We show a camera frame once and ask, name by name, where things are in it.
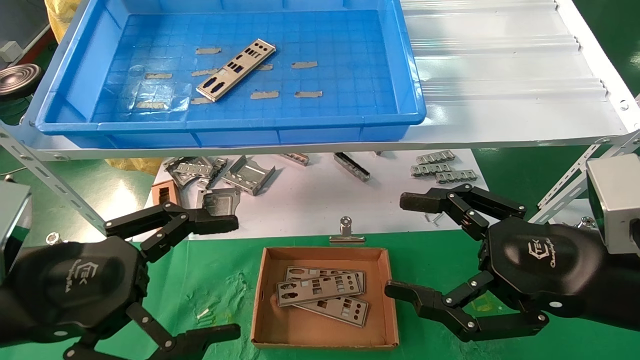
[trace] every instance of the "black round object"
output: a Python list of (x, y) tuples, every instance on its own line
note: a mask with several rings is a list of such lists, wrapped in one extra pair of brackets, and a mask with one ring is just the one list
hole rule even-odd
[(0, 101), (27, 97), (38, 88), (42, 69), (35, 64), (23, 64), (0, 70)]

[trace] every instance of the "metal shelf rack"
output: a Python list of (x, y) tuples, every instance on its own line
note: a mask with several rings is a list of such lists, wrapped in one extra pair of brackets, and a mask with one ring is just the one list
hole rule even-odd
[[(81, 15), (88, 0), (77, 12)], [(0, 145), (89, 223), (103, 220), (43, 161), (394, 151), (473, 147), (593, 145), (540, 202), (545, 222), (584, 189), (584, 173), (562, 190), (600, 144), (606, 156), (632, 152), (640, 108), (571, 0), (403, 0), (428, 118), (393, 143), (331, 143), (204, 149), (80, 149), (33, 125), (36, 106), (18, 126), (0, 122)], [(77, 28), (80, 16), (69, 27)], [(54, 56), (62, 56), (66, 39)], [(45, 76), (53, 76), (49, 69)], [(42, 102), (43, 92), (33, 102)]]

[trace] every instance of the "metal clip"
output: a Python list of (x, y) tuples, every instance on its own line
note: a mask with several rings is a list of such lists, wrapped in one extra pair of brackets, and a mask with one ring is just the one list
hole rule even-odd
[(353, 236), (351, 234), (351, 218), (350, 217), (342, 217), (340, 219), (340, 236), (330, 236), (330, 243), (364, 243), (364, 236), (359, 238), (357, 236)]

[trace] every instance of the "blue plastic tray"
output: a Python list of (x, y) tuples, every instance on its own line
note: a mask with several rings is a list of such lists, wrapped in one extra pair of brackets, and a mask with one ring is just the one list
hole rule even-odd
[[(88, 0), (76, 16), (55, 76), (38, 89), (47, 93), (36, 126), (80, 147), (394, 141), (426, 115), (399, 0)], [(193, 72), (221, 67), (256, 38), (276, 46), (263, 63), (273, 70), (191, 104), (208, 76)], [(221, 52), (196, 54), (208, 47)], [(318, 66), (291, 69), (296, 61)], [(280, 96), (250, 98), (272, 90)]]

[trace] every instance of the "white shelf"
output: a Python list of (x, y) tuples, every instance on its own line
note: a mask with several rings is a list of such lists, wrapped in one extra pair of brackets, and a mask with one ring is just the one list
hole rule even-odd
[(60, 160), (622, 144), (640, 129), (634, 96), (571, 0), (404, 0), (403, 8), (428, 118), (400, 142), (79, 149), (29, 126), (32, 109), (10, 131), (41, 160)]

